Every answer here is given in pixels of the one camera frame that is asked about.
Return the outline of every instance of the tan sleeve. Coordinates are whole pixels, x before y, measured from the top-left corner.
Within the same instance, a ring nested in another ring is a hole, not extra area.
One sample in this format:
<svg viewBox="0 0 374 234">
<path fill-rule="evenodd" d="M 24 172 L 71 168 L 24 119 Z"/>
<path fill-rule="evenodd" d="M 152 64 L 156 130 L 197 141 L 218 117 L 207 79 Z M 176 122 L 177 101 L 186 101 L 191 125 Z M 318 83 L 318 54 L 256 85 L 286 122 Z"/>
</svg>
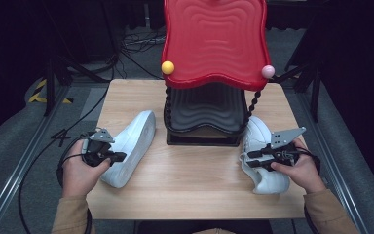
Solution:
<svg viewBox="0 0 374 234">
<path fill-rule="evenodd" d="M 304 195 L 304 198 L 319 233 L 358 233 L 347 212 L 329 189 Z"/>
<path fill-rule="evenodd" d="M 83 234 L 87 228 L 86 196 L 59 199 L 52 233 Z"/>
</svg>

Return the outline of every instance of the gray carpet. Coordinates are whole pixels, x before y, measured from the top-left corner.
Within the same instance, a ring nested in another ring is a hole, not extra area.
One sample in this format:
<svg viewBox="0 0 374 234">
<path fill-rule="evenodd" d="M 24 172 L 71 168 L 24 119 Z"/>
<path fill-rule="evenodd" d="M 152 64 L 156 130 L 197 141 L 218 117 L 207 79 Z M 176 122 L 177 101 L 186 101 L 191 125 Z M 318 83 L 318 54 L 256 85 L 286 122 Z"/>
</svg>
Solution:
<svg viewBox="0 0 374 234">
<path fill-rule="evenodd" d="M 137 29 L 131 33 L 138 33 L 146 29 Z M 272 58 L 272 64 L 278 74 L 284 73 L 284 68 L 299 42 L 303 31 L 272 29 L 267 32 L 268 48 Z M 142 53 L 131 54 L 131 58 L 154 76 L 160 76 L 160 58 L 162 45 L 157 45 Z M 151 74 L 141 69 L 133 61 L 126 57 L 120 57 L 114 76 L 118 79 L 154 79 Z M 88 69 L 103 66 L 102 62 L 86 64 Z M 99 74 L 106 79 L 111 78 L 111 71 Z M 363 160 L 360 151 L 343 123 L 338 111 L 333 106 L 330 97 L 324 87 L 321 87 L 319 98 L 318 118 L 319 123 L 312 121 L 307 111 L 309 90 L 305 94 L 295 94 L 290 88 L 293 81 L 283 83 L 286 96 L 300 126 L 307 127 L 304 138 L 313 151 L 322 160 L 322 177 L 327 181 L 327 186 L 344 201 L 347 197 L 355 201 L 355 207 L 349 210 L 358 211 L 354 219 L 358 226 L 362 226 L 363 233 L 374 233 L 374 176 Z M 28 99 L 35 89 L 31 86 L 25 99 Z M 5 189 L 4 185 L 11 178 L 21 161 L 25 150 L 31 141 L 36 139 L 36 130 L 45 122 L 48 125 L 46 131 L 41 133 L 36 148 L 30 150 L 33 157 L 45 147 L 51 136 L 62 129 L 66 129 L 82 118 L 87 111 L 94 107 L 107 86 L 96 84 L 86 77 L 74 79 L 74 83 L 65 93 L 58 92 L 58 98 L 73 98 L 72 104 L 60 104 L 54 111 L 51 121 L 43 117 L 45 103 L 32 102 L 14 115 L 0 127 L 0 194 Z M 68 132 L 69 137 L 75 137 L 96 127 L 101 105 L 78 123 Z M 56 165 L 64 148 L 71 139 L 66 139 L 62 147 L 60 140 L 50 146 L 33 165 L 22 189 L 22 207 L 25 220 L 32 233 L 49 233 L 56 213 L 56 204 L 60 196 L 60 188 L 56 180 Z M 342 180 L 347 189 L 340 188 L 340 180 L 333 175 L 341 173 Z M 19 219 L 18 194 L 8 198 L 8 207 L 3 207 L 0 216 L 0 233 L 24 233 Z M 271 220 L 274 233 L 291 233 L 292 226 L 289 219 Z M 98 233 L 133 233 L 135 221 L 132 220 L 96 220 Z M 305 219 L 296 219 L 297 233 L 311 233 Z"/>
</svg>

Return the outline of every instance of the red plastic toy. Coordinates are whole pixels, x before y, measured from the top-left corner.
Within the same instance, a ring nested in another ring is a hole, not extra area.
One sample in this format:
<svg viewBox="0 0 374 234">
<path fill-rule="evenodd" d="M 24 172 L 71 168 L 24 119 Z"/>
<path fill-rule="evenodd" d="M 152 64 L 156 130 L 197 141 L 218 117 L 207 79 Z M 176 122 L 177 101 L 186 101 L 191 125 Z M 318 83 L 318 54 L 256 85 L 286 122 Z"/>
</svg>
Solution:
<svg viewBox="0 0 374 234">
<path fill-rule="evenodd" d="M 263 90 L 274 75 L 265 40 L 266 12 L 265 0 L 165 0 L 166 85 L 189 89 L 222 82 Z"/>
</svg>

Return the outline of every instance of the black cable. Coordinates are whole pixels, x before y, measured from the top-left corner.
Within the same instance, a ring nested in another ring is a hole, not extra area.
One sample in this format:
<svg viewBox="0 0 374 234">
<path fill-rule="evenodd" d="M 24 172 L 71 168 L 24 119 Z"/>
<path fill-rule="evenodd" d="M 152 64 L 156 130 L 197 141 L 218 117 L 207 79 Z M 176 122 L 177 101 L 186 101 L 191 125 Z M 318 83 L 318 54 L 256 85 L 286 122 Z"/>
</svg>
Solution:
<svg viewBox="0 0 374 234">
<path fill-rule="evenodd" d="M 44 0 L 41 0 L 41 3 L 42 3 L 42 5 L 43 5 L 43 7 L 44 7 L 44 9 L 45 9 L 45 12 L 46 12 L 47 16 L 50 18 L 51 23 L 53 24 L 54 28 L 56 29 L 56 33 L 58 34 L 59 38 L 61 39 L 62 44 L 65 46 L 66 51 L 67 51 L 68 54 L 71 56 L 71 58 L 72 58 L 76 63 L 78 63 L 77 60 L 76 60 L 76 58 L 74 57 L 74 55 L 73 55 L 73 54 L 71 53 L 71 51 L 69 50 L 69 47 L 68 47 L 68 45 L 67 45 L 67 43 L 66 43 L 64 37 L 63 37 L 62 34 L 60 33 L 60 31 L 59 31 L 59 29 L 58 29 L 58 27 L 57 27 L 57 25 L 56 25 L 56 22 L 55 22 L 53 16 L 51 15 L 51 13 L 50 13 L 50 11 L 49 11 L 49 9 L 48 9 L 47 4 L 45 3 Z M 117 52 L 116 52 L 116 49 L 115 49 L 115 47 L 114 47 L 114 55 L 112 56 L 112 58 L 114 58 L 116 55 L 117 55 Z M 95 70 L 91 70 L 91 73 L 97 74 L 97 73 L 100 73 L 100 72 L 103 72 L 103 71 L 107 71 L 107 70 L 109 70 L 112 66 L 114 66 L 114 65 L 116 64 L 117 60 L 116 60 L 116 59 L 110 59 L 110 61 L 111 61 L 111 62 L 107 62 L 107 65 L 104 66 L 104 67 L 101 67 L 101 68 L 99 68 L 99 69 L 95 69 Z M 79 71 L 76 71 L 76 72 L 74 72 L 74 71 L 70 71 L 70 70 L 68 70 L 68 71 L 69 71 L 70 73 L 72 73 L 72 74 L 74 74 L 74 75 L 78 75 L 78 76 L 79 76 L 80 74 L 82 74 L 82 73 L 79 72 Z"/>
<path fill-rule="evenodd" d="M 91 78 L 92 80 L 94 80 L 98 83 L 109 83 L 110 82 L 110 80 L 105 80 L 105 79 L 97 76 L 96 74 L 92 73 L 87 68 L 85 68 L 84 66 L 82 66 L 78 63 L 72 62 L 68 58 L 58 56 L 57 59 L 59 59 L 59 61 L 62 62 L 63 64 L 73 67 L 75 70 L 77 70 L 80 73 L 88 76 L 89 78 Z"/>
<path fill-rule="evenodd" d="M 296 149 L 298 150 L 297 153 L 299 153 L 299 154 L 306 154 L 306 155 L 311 156 L 311 157 L 313 157 L 313 156 L 316 157 L 316 155 L 314 155 L 313 153 L 311 153 L 311 151 L 309 151 L 309 150 L 307 150 L 305 148 L 296 147 Z"/>
<path fill-rule="evenodd" d="M 132 52 L 132 53 L 146 52 L 157 45 L 164 44 L 165 38 L 166 38 L 165 35 L 159 36 L 158 32 L 156 32 L 155 36 L 151 38 L 145 37 L 143 39 L 130 40 L 130 41 L 126 41 L 127 39 L 125 39 L 124 48 L 125 48 L 125 51 L 127 51 L 128 53 L 129 52 Z M 132 47 L 138 46 L 138 49 L 130 49 L 128 46 L 132 46 Z"/>
<path fill-rule="evenodd" d="M 308 223 L 309 227 L 311 228 L 311 231 L 314 234 L 318 234 L 318 230 L 315 227 L 314 223 L 312 222 L 312 218 L 311 218 L 311 215 L 308 213 L 308 208 L 306 208 L 306 204 L 305 204 L 305 206 L 303 206 L 303 211 L 305 213 L 306 222 Z"/>
<path fill-rule="evenodd" d="M 112 69 L 112 75 L 111 75 L 111 81 L 114 79 L 114 69 Z M 26 220 L 23 216 L 23 211 L 22 211 L 22 203 L 21 203 L 21 194 L 22 194 L 22 188 L 23 188 L 23 185 L 24 185 L 24 182 L 32 168 L 32 166 L 36 163 L 36 161 L 38 160 L 39 157 L 41 157 L 41 155 L 45 152 L 45 150 L 47 150 L 56 140 L 58 140 L 61 136 L 64 136 L 66 135 L 66 133 L 71 130 L 72 128 L 74 128 L 79 122 L 81 122 L 84 118 L 86 118 L 91 112 L 93 112 L 96 107 L 104 100 L 104 98 L 106 97 L 106 94 L 108 92 L 108 88 L 107 90 L 105 91 L 105 93 L 102 95 L 101 99 L 95 104 L 95 106 L 87 112 L 87 114 L 85 114 L 83 117 L 81 117 L 78 121 L 76 121 L 72 126 L 70 126 L 68 129 L 63 129 L 61 131 L 59 131 L 54 139 L 48 143 L 40 152 L 39 154 L 33 159 L 33 161 L 31 162 L 31 164 L 28 166 L 25 174 L 23 175 L 21 181 L 20 181 L 20 184 L 19 184 L 19 192 L 18 192 L 18 209 L 19 209 L 19 217 L 20 217 L 20 221 L 22 222 L 22 225 L 23 225 L 23 228 L 24 230 L 26 231 L 27 234 L 30 234 L 31 232 L 29 231 L 29 228 L 27 226 L 27 223 L 26 223 Z"/>
<path fill-rule="evenodd" d="M 90 72 L 92 72 L 94 74 L 98 74 L 98 73 L 107 71 L 107 70 L 111 69 L 113 66 L 115 66 L 117 64 L 117 61 L 118 61 L 117 59 L 113 58 L 113 59 L 111 59 L 111 61 L 109 63 L 106 62 L 107 63 L 106 66 L 103 66 L 103 67 L 95 69 L 95 70 L 90 70 Z M 74 75 L 75 77 L 86 76 L 85 74 L 77 71 L 76 69 L 74 69 L 74 70 L 68 70 L 68 72 L 71 73 L 72 75 Z"/>
<path fill-rule="evenodd" d="M 68 152 L 72 148 L 72 146 L 78 140 L 80 140 L 80 139 L 82 139 L 84 137 L 88 137 L 88 135 L 81 134 L 80 136 L 78 136 L 75 139 L 73 139 L 69 143 L 68 147 L 66 147 L 66 149 L 63 151 L 62 156 L 59 159 L 59 162 L 58 162 L 58 165 L 57 165 L 57 168 L 56 168 L 56 177 L 57 177 L 57 180 L 58 180 L 58 183 L 59 183 L 60 187 L 63 187 L 63 163 L 65 163 L 66 159 L 70 158 L 70 157 L 66 157 L 66 155 L 68 154 Z"/>
<path fill-rule="evenodd" d="M 85 154 L 74 154 L 74 155 L 71 155 L 69 157 L 66 157 L 62 160 L 62 165 L 65 163 L 66 160 L 70 159 L 70 158 L 73 158 L 73 157 L 78 157 L 78 156 L 84 156 Z"/>
<path fill-rule="evenodd" d="M 114 68 L 115 68 L 115 70 L 118 72 L 118 74 L 120 74 L 121 78 L 123 78 L 123 79 L 125 80 L 125 79 L 127 79 L 127 72 L 126 72 L 126 70 L 124 69 L 124 64 L 123 64 L 123 62 L 122 62 L 120 59 L 118 59 L 118 61 L 120 62 L 121 67 L 122 67 L 123 72 L 124 72 L 125 75 L 123 76 L 123 74 L 121 74 L 121 72 L 118 70 L 118 68 L 117 68 L 117 64 L 115 64 Z"/>
<path fill-rule="evenodd" d="M 294 219 L 291 220 L 291 226 L 293 228 L 293 233 L 296 234 L 297 231 L 296 231 L 296 225 L 294 224 Z"/>
<path fill-rule="evenodd" d="M 126 55 L 126 53 L 122 53 L 125 57 L 127 57 L 127 59 L 131 60 L 133 63 L 135 63 L 135 65 L 137 65 L 139 68 L 141 68 L 143 71 L 147 72 L 149 75 L 151 75 L 152 77 L 156 78 L 157 80 L 163 80 L 162 77 L 158 77 L 154 74 L 152 74 L 151 72 L 149 72 L 148 70 L 146 70 L 144 67 L 142 67 L 138 62 L 136 62 L 135 60 L 133 60 L 132 58 L 130 58 L 129 56 Z"/>
</svg>

